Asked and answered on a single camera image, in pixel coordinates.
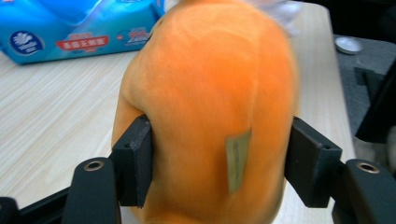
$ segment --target white object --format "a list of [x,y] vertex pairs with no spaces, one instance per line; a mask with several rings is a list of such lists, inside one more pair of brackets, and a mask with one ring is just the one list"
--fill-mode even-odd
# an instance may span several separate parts
[[341,52],[347,54],[356,54],[363,49],[361,43],[350,37],[338,37],[335,39],[335,46]]

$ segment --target screw hole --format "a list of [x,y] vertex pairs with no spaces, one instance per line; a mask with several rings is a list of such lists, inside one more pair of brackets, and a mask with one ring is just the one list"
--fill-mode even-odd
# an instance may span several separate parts
[[86,164],[84,166],[84,170],[91,172],[91,171],[96,171],[102,168],[105,165],[104,162],[102,161],[91,161],[90,163]]
[[358,167],[359,167],[359,169],[363,170],[364,172],[367,172],[370,174],[379,174],[379,169],[369,163],[359,162]]

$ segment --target black bracket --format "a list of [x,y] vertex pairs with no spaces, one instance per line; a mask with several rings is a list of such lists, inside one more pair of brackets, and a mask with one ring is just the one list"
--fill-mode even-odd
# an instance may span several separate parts
[[[142,207],[152,178],[151,127],[137,118],[106,158],[81,163],[72,185],[18,210],[0,198],[0,224],[121,223],[120,205]],[[325,208],[335,200],[335,223],[392,223],[396,220],[396,181],[368,161],[340,162],[342,150],[295,118],[290,133],[285,177],[307,207]]]

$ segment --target orange plush toy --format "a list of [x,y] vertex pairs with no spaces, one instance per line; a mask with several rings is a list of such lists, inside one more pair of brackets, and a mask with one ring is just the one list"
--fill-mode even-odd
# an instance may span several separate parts
[[146,114],[142,223],[268,223],[280,206],[298,77],[288,35],[239,0],[184,0],[127,68],[115,143]]

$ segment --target white table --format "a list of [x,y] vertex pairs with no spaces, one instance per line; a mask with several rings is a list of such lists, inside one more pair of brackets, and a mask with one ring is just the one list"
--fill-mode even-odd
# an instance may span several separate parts
[[[303,4],[296,26],[301,33],[292,44],[302,75],[300,117],[345,150],[343,161],[351,159],[328,12]],[[24,66],[0,55],[0,196],[24,207],[68,187],[82,161],[110,154],[120,80],[135,54]],[[305,208],[287,185],[275,223],[332,223],[331,209]]]

